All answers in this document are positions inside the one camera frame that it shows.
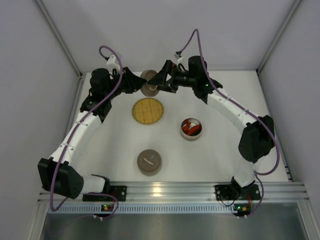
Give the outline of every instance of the red object in container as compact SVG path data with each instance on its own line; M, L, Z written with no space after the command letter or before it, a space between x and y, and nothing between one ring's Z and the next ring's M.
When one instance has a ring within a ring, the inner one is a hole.
M186 125L182 128L182 131L187 134L187 132L189 131L189 128L190 128L190 124L191 122L187 122Z
M196 126L193 126L192 128L189 129L188 132L185 132L183 131L185 134L189 135L189 136L192 136L194 133L196 133L197 131L200 131L201 130L201 126L199 125L196 125Z

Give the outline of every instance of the gray wall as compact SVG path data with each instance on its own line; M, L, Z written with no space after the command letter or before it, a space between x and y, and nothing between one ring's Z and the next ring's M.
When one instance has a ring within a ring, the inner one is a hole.
M77 77L31 0L0 1L0 238L28 237L37 164L63 138Z
M162 68L199 28L209 69L255 70L294 0L43 0L83 72L100 45L133 71ZM197 42L185 56L198 55Z
M301 4L265 66L262 85L295 180L320 218L320 1Z

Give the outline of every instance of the purple cable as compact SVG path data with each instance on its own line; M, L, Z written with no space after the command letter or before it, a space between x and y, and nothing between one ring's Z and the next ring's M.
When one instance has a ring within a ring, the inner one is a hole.
M99 47L99 54L101 55L101 57L103 57L105 60L108 61L109 58L102 53L102 49L104 49L104 48L105 48L105 46L103 46L103 45L101 47Z
M257 212L257 209L261 206L261 203L262 203L262 201L264 199L264 196L265 196L265 188L264 188L264 185L262 184L262 181L260 180L260 178L258 177L257 174L255 174L255 177L256 177L256 179L258 179L258 181L259 181L259 183L261 185L261 198L260 198L258 204L255 206L255 208L253 209L253 211L250 213L249 216L252 216L252 214Z
M253 117L254 119L256 119L264 128L265 130L268 132L268 134L270 135L272 141L274 142L275 145L275 150L276 150L276 161L275 161L275 165L274 167L268 171L268 172L256 172L254 171L254 173L256 175L261 175L261 176L266 176L269 174L272 174L278 167L279 163L280 163L280 146L274 136L274 134L271 132L271 130L268 128L268 126L260 119L258 118L256 115L254 115L252 112L250 112L249 110L246 110L242 105L240 105L239 103L237 103L236 101L234 101L233 99L228 99L228 97L226 95L224 95L221 91L219 91L219 89L215 86L215 84L212 82L208 70L206 69L206 65L205 65L205 59L204 59L204 55L202 53L202 48L201 48L201 42L200 42L200 34L199 34L199 30L196 28L193 32L192 35L190 37L190 39L188 40L188 42L186 43L186 45L181 49L181 53L187 48L187 46L189 45L189 43L191 42L194 34L196 33L197 36L197 41L198 41L198 48L199 48L199 53L200 53L200 59L201 59L201 63L202 63L202 67L204 69L205 75L208 78L211 86L214 88L214 90L216 90L216 92L218 94L221 95L221 97L223 97L224 99L227 99L227 101L230 101L231 103L233 103L234 105L236 105L238 108L240 108L242 111L245 111L246 114L249 114L251 117Z
M116 197L112 196L112 195L109 195L109 194L104 194L104 193L87 193L86 195L91 195L91 196L103 196L103 197L109 197L109 198L112 198L115 202L116 202L116 207L113 209L112 213L110 213L109 215L105 216L105 217L102 217L103 220L106 220L106 219L109 219L111 218L115 213L116 211L118 210L119 208L119 201ZM88 218L88 217L92 217L92 214L88 214L88 215L82 215L82 216L79 216L75 219L73 219L72 221L68 222L65 226L62 227L62 229L58 232L56 232L55 234L52 234L51 231L50 231L50 227L49 227L49 222L47 223L47 233L49 235L50 238L55 238L57 236L59 236L60 234L62 234L64 232L64 230L69 227L71 224L75 223L76 221L80 220L80 219L84 219L84 218Z
M112 50L110 47L108 46L105 46L105 45L102 45L101 47L99 47L99 52L101 52L101 49L108 49L114 56L115 58L118 60L119 62L119 66L120 66L120 77L119 77L119 80L118 82L116 83L114 89L104 98L102 99L97 105L95 105L93 108L91 108L90 111L87 112L87 114L84 115L83 118L81 118L80 120L80 123L82 123L86 117L88 117L94 110L96 110L101 104L103 104L108 98L110 98L110 96L112 94L115 93L115 91L118 89L121 81L122 81L122 77L123 77L123 66L122 66L122 63L121 63L121 60L119 58L119 56L117 55L117 53ZM67 139L66 143L69 144L71 142L71 139L73 138L73 136L75 135L78 127L79 127L79 123L74 127L74 129L72 130L69 138ZM59 204L59 206L57 208L54 208L54 189L55 189L55 183L56 183L56 178L57 178L57 174L58 174L58 169L60 167L60 164L61 164L61 161L62 159L64 158L64 155L66 154L66 151L67 151L67 146L64 146L63 150L62 150L62 153L59 157L59 160L58 162L56 163L56 166L55 166L55 169L54 169L54 172L53 172L53 177L52 177L52 181L51 181L51 187L50 187L50 209L52 212L55 212L57 211L64 203L65 201L68 199L67 197Z

